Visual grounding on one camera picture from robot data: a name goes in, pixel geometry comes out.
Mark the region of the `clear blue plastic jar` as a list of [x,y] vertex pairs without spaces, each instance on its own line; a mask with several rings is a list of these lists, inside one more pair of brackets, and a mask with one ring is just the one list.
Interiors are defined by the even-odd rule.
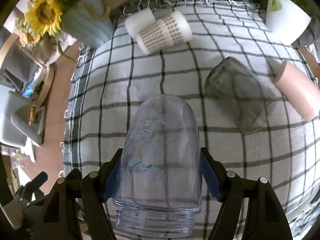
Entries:
[[201,211],[200,138],[181,98],[144,101],[127,134],[113,203],[118,230],[152,238],[190,236]]

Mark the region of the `pink plastic cup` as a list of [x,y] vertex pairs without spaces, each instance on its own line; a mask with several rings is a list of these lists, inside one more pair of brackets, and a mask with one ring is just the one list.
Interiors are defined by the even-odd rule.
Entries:
[[319,115],[319,88],[289,61],[283,61],[274,81],[301,117],[311,121]]

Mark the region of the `white grey desk device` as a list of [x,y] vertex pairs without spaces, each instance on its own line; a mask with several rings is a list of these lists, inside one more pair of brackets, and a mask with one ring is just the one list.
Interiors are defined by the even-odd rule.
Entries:
[[32,109],[30,100],[1,85],[1,143],[22,148],[30,139],[35,146],[42,145],[46,107],[36,108],[33,118]]

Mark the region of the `smoky grey square glass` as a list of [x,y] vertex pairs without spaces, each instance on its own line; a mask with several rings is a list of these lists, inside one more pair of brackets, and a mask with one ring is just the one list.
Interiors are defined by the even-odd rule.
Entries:
[[265,127],[277,103],[276,94],[233,57],[222,60],[210,71],[204,93],[242,134],[253,134]]

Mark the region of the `round wooden stand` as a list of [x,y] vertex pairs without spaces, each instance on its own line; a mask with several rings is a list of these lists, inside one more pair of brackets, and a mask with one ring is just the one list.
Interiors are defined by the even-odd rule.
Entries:
[[51,67],[42,67],[40,72],[40,91],[36,92],[35,96],[31,96],[33,106],[38,108],[43,105],[46,97],[49,94],[54,81],[55,72]]

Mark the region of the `checked grey white tablecloth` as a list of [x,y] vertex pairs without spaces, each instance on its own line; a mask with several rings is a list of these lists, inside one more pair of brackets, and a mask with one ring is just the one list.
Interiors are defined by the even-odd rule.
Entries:
[[[144,55],[129,37],[125,18],[141,8],[160,18],[185,14],[193,40]],[[232,56],[273,88],[277,66],[290,61],[316,83],[302,54],[282,44],[265,26],[265,9],[252,0],[134,0],[114,13],[114,36],[98,49],[81,47],[72,77],[63,145],[65,171],[96,171],[121,148],[139,106],[158,94],[178,96],[192,109],[201,143],[226,168],[253,179],[265,175],[286,212],[294,239],[315,223],[319,206],[302,207],[319,191],[319,118],[304,121],[276,90],[267,125],[240,131],[204,96],[204,82],[225,56]]]

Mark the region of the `sunflowers in blue vase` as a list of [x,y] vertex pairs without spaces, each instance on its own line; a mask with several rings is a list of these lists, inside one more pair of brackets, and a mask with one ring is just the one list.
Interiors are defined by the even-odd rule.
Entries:
[[29,0],[15,27],[22,48],[32,50],[52,37],[65,56],[59,40],[64,33],[90,48],[108,42],[114,34],[110,12],[104,0]]

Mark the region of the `white pot green plant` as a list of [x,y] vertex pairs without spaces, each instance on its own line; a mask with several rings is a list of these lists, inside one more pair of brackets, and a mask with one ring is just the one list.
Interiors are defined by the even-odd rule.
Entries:
[[284,45],[293,44],[311,22],[311,9],[305,0],[259,0],[265,11],[265,24]]

